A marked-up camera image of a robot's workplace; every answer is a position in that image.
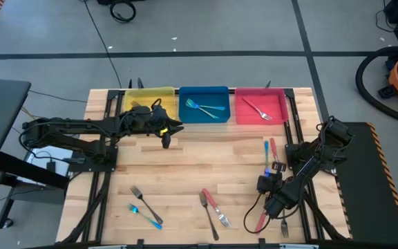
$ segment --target wooden table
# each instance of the wooden table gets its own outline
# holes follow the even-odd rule
[[[91,90],[84,118],[102,119],[108,90]],[[311,88],[294,89],[298,114],[306,141],[316,138],[320,123]],[[287,100],[290,118],[290,104]],[[155,136],[133,136],[118,143],[117,169],[111,177],[108,203],[102,235],[103,244],[172,243],[267,243],[304,242],[299,212],[287,219],[289,234],[284,239],[280,220],[273,220],[260,235],[250,234],[243,227],[243,216],[253,205],[258,193],[256,181],[265,168],[263,141],[274,138],[279,160],[285,161],[286,143],[283,125],[237,125],[234,99],[230,95],[231,117],[226,124],[184,124],[185,129],[171,138],[169,149],[163,149]],[[296,142],[294,122],[290,119],[293,141]],[[97,136],[81,136],[94,140]],[[67,191],[57,241],[70,234],[86,211],[92,173],[83,173],[73,180]],[[155,229],[142,217],[131,213],[126,205],[132,203],[146,215],[151,213],[130,191],[136,185],[147,203],[164,220],[163,229]],[[198,193],[207,188],[232,227],[225,228],[209,205],[209,211],[220,236],[214,241],[207,214]],[[341,199],[334,177],[323,172],[314,177],[319,207],[335,228],[348,237]],[[247,218],[247,227],[254,230],[262,212],[263,198]],[[307,207],[312,236],[315,229]],[[97,214],[93,216],[96,224]],[[91,226],[91,239],[96,225]]]

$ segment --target blue tray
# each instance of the blue tray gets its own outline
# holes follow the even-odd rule
[[[212,118],[199,109],[187,107],[187,99],[193,100],[196,104],[212,107],[225,107],[224,111],[204,108],[205,111],[218,116]],[[230,117],[229,94],[226,86],[208,87],[181,87],[179,89],[179,118],[185,123],[222,123]]]

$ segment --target pink tray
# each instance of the pink tray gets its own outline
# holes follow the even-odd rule
[[[242,97],[246,97],[273,120],[262,119],[259,113]],[[237,88],[235,98],[236,122],[239,125],[281,125],[288,120],[287,103],[283,89]]]

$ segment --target orange vacuum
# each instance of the orange vacuum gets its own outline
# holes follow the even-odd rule
[[[356,86],[359,90],[360,95],[372,106],[378,110],[386,113],[387,115],[398,119],[398,111],[395,111],[380,101],[376,100],[370,93],[365,89],[363,85],[363,72],[369,63],[379,56],[388,56],[386,61],[386,67],[390,70],[388,77],[389,85],[379,90],[379,95],[383,99],[391,98],[398,95],[398,47],[387,47],[382,48],[374,52],[373,54],[366,57],[356,72]]]

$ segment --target fork in pink tray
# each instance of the fork in pink tray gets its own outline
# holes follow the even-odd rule
[[[207,189],[202,189],[202,192],[204,192],[205,196],[208,199],[208,202],[210,202],[210,204],[213,206],[214,210],[219,214],[219,221],[225,226],[225,227],[230,227],[231,224],[228,221],[228,218],[220,212],[220,210],[218,209],[218,206],[216,205],[216,203],[214,202],[213,198],[211,197],[210,192],[208,192]]]

